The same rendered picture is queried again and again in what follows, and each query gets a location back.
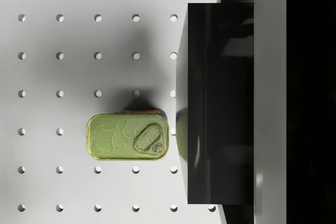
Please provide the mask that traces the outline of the flat-sided can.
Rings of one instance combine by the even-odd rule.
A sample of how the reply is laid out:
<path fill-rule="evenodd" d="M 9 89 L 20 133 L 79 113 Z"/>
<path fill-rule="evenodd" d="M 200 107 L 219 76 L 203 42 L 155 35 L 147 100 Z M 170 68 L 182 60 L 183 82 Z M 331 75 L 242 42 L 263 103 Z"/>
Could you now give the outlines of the flat-sided can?
<path fill-rule="evenodd" d="M 86 149 L 100 161 L 157 161 L 169 149 L 169 133 L 160 109 L 97 114 L 86 126 Z"/>

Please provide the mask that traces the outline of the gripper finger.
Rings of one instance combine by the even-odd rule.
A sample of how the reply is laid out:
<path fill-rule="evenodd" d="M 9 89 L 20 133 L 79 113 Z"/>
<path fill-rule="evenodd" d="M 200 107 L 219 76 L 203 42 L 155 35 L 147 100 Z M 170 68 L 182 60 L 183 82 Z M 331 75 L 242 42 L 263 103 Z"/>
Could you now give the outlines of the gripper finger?
<path fill-rule="evenodd" d="M 176 113 L 176 142 L 189 204 L 254 202 L 254 117 L 242 105 Z"/>
<path fill-rule="evenodd" d="M 176 62 L 176 101 L 253 103 L 253 4 L 188 4 Z"/>

